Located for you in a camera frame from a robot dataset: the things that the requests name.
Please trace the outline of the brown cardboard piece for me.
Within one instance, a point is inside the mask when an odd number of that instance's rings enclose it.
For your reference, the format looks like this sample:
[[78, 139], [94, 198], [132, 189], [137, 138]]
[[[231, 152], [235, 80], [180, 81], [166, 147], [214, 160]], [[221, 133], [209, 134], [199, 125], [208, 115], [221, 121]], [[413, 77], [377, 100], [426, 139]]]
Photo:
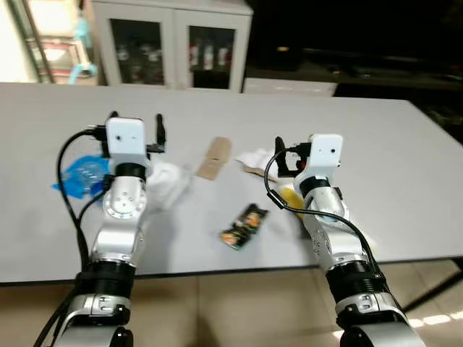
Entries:
[[229, 152], [231, 152], [232, 142], [226, 137], [215, 137], [211, 141], [211, 145], [206, 150], [205, 159], [199, 165], [195, 172], [199, 178], [215, 181], [222, 166], [228, 162]]

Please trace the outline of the white crumpled tissue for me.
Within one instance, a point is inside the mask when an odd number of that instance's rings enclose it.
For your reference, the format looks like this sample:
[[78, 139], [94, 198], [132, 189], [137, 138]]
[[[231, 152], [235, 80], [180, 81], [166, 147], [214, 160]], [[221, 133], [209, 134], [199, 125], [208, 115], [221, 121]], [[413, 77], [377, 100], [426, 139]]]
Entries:
[[268, 163], [271, 163], [271, 175], [269, 179], [274, 181], [276, 178], [276, 164], [273, 162], [275, 153], [267, 149], [257, 149], [251, 152], [242, 152], [235, 156], [235, 160], [242, 165], [242, 171], [259, 176], [265, 175]]

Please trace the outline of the white crumpled plastic bag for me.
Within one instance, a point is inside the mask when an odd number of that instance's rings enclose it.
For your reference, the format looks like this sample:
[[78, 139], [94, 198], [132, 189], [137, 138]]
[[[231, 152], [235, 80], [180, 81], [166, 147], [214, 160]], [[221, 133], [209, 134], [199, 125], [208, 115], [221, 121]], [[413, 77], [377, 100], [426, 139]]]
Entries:
[[192, 181], [192, 173], [185, 166], [153, 159], [152, 173], [146, 182], [148, 209], [153, 213], [169, 210], [186, 192]]

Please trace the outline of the white table with black legs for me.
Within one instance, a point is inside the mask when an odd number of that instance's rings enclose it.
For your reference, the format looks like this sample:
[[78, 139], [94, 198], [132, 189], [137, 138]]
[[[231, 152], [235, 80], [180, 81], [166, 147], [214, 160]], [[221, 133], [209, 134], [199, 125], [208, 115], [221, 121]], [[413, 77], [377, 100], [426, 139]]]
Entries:
[[[293, 95], [0, 84], [0, 321], [37, 327], [67, 292], [79, 259], [55, 181], [66, 139], [116, 111], [166, 123], [163, 159], [196, 168], [215, 137], [234, 152], [272, 148], [276, 137], [344, 136], [341, 189], [381, 263], [462, 254], [463, 149], [404, 101]], [[249, 204], [271, 214], [235, 252], [218, 233]], [[206, 315], [304, 311], [333, 301], [298, 222], [272, 208], [257, 176], [229, 162], [214, 181], [195, 178], [148, 232], [142, 274], [197, 273]]]

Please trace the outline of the yellow snack wrapper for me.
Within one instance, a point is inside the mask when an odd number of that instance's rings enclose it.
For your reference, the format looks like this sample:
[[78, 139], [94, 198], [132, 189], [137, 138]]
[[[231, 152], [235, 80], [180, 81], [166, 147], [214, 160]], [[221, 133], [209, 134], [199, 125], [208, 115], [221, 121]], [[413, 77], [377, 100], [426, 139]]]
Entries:
[[301, 210], [305, 208], [305, 201], [295, 191], [292, 183], [278, 184], [276, 192], [281, 195], [281, 198], [286, 202], [290, 208]]

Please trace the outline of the dark workbench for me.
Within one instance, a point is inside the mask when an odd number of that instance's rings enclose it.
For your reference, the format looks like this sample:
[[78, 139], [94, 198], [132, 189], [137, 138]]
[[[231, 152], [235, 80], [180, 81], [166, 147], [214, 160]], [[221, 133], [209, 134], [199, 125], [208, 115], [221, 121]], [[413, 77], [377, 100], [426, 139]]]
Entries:
[[248, 78], [330, 82], [336, 97], [412, 103], [463, 133], [463, 0], [245, 0]]

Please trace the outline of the green snack wrapper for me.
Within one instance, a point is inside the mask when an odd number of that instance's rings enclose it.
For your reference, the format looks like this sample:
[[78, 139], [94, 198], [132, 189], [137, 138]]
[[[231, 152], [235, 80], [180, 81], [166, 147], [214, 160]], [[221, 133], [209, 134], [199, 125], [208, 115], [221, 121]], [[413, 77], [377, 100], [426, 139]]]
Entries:
[[225, 229], [218, 235], [219, 241], [234, 250], [241, 250], [258, 234], [267, 214], [268, 210], [261, 209], [257, 204], [248, 205], [231, 223], [229, 229]]

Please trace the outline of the blue plastic bag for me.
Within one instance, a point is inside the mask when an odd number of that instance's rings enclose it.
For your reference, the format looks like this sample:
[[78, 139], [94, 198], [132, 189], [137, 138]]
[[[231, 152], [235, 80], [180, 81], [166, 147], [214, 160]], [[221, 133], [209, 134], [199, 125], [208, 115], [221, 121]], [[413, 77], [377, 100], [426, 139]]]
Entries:
[[102, 155], [84, 155], [67, 166], [62, 179], [66, 195], [82, 199], [103, 191], [105, 176], [110, 173], [109, 159]]

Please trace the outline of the white flat box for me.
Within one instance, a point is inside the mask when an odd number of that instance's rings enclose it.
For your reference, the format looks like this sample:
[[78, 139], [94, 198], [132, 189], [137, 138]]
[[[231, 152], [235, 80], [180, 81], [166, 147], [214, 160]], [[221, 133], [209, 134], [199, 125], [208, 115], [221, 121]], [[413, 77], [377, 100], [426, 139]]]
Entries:
[[276, 80], [245, 78], [242, 93], [245, 95], [308, 95], [331, 97], [336, 92], [336, 82], [314, 82], [314, 80]]

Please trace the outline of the white glass-door cabinet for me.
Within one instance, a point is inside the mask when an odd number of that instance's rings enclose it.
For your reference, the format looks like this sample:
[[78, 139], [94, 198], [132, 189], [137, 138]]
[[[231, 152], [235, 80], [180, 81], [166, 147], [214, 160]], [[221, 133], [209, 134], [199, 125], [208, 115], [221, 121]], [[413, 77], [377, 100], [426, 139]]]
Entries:
[[245, 0], [92, 0], [106, 85], [240, 93]]

